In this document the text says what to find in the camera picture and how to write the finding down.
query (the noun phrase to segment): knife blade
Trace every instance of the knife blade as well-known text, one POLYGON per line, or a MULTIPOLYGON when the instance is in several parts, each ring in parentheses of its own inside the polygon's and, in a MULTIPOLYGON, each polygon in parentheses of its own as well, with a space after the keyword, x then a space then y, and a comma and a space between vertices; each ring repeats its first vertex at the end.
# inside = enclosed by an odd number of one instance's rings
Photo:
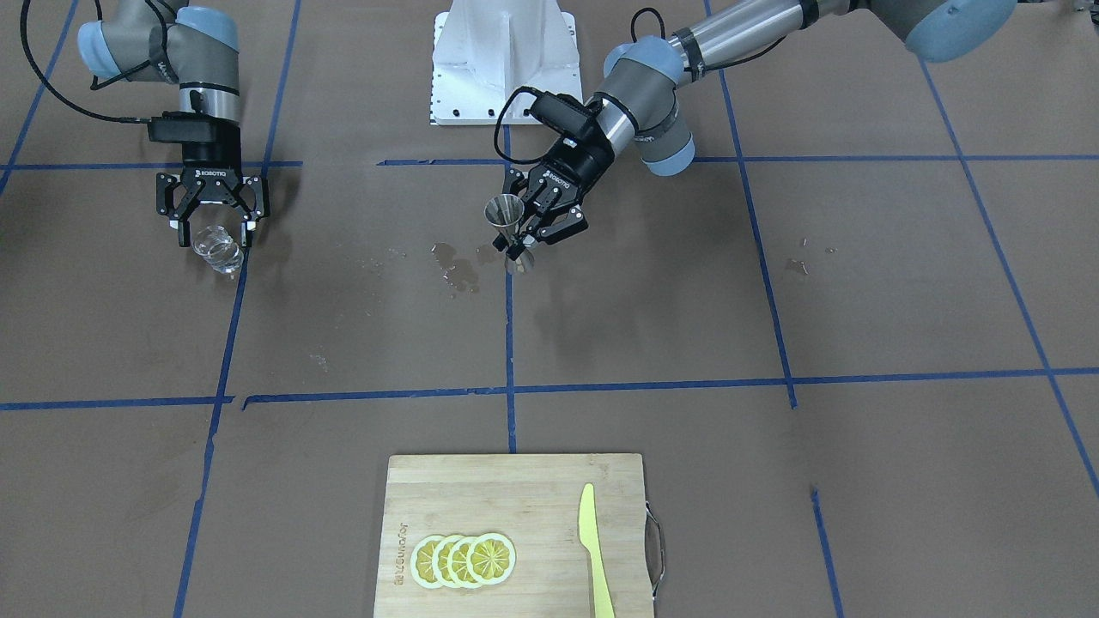
POLYGON ((588 550, 591 559, 591 594, 595 597, 596 618, 614 618, 611 592, 603 572, 603 555, 599 549, 599 525, 596 521, 596 487, 591 483, 584 486, 580 494, 580 544, 588 550))

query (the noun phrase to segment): sliced lemon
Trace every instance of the sliced lemon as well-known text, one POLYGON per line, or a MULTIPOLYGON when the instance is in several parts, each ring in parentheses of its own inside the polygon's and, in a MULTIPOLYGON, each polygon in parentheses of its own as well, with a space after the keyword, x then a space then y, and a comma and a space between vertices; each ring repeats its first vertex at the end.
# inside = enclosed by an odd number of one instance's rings
POLYGON ((474 580, 473 574, 466 567, 466 556, 469 555, 469 549, 473 548, 474 541, 477 539, 478 537, 465 537, 454 543, 454 547, 451 548, 451 555, 447 556, 446 576, 459 588, 475 589, 482 585, 474 580))
POLYGON ((478 584, 493 586, 511 576, 515 569, 515 545, 497 532, 474 539, 466 554, 466 571, 478 584))
POLYGON ((435 577, 435 571, 432 570, 432 554, 435 551, 435 547, 440 541, 443 540, 441 534, 432 534, 426 537, 419 543, 417 543, 415 549, 412 550, 412 578, 415 580, 417 584, 429 588, 435 589, 443 587, 443 584, 435 577))
POLYGON ((465 534, 451 534, 449 537, 444 537, 431 552, 431 573, 435 576, 436 582, 447 588, 459 587, 456 583, 447 578, 446 566, 449 562, 451 550, 454 549, 454 543, 457 543, 465 538, 465 534))

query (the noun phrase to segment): metal handle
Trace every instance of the metal handle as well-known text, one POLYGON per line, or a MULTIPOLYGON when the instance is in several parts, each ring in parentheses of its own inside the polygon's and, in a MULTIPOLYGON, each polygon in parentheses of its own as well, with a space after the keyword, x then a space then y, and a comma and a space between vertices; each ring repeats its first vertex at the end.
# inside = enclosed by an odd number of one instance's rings
MULTIPOLYGON (((667 573, 667 569, 665 566, 666 563, 664 561, 664 547, 665 547, 664 545, 664 528, 660 527, 660 521, 658 519, 656 519, 655 515, 653 515, 653 507, 652 507, 652 505, 648 503, 648 500, 645 500, 645 525, 647 526, 650 521, 652 521, 653 525, 656 527, 656 538, 657 538, 657 542, 659 542, 659 553, 660 553, 660 572, 656 576, 656 581, 652 582, 652 584, 653 584, 653 603, 656 603, 656 593, 660 588, 660 584, 664 582, 664 575, 667 573)), ((645 552, 645 556, 646 556, 646 566, 647 566, 648 552, 645 552)))

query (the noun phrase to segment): clear glass cup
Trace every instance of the clear glass cup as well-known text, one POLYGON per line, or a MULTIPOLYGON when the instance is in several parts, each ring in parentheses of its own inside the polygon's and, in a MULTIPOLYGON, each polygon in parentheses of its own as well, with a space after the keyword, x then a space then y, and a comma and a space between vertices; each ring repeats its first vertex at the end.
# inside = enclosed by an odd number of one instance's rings
POLYGON ((240 271, 244 264, 244 252, 221 225, 209 225, 192 233, 191 247, 214 271, 225 275, 240 271))

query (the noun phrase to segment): lemon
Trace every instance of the lemon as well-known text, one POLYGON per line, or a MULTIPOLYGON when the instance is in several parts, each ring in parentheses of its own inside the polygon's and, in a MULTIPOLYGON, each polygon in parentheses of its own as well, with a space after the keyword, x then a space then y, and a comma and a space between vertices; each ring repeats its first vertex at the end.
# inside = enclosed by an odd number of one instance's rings
POLYGON ((478 584, 492 586, 511 576, 515 569, 515 545, 497 532, 474 539, 466 554, 466 571, 478 584))
POLYGON ((446 578, 458 585, 459 588, 476 589, 481 587, 481 584, 474 580, 469 570, 466 567, 466 556, 469 554, 469 548, 473 547, 474 541, 478 537, 465 537, 460 541, 454 543, 451 548, 451 554, 447 556, 446 561, 446 578))
POLYGON ((447 578, 446 567, 449 563, 451 550, 454 549, 454 543, 457 543, 462 539, 465 539, 464 534, 451 534, 449 537, 444 537, 431 552, 431 573, 435 576, 436 582, 447 588, 459 587, 456 583, 447 578))
POLYGON ((442 540, 442 536, 432 534, 417 543, 415 549, 412 550, 412 578, 415 580, 417 584, 429 589, 443 587, 443 584, 435 577, 435 572, 431 569, 431 556, 435 551, 435 545, 442 540))

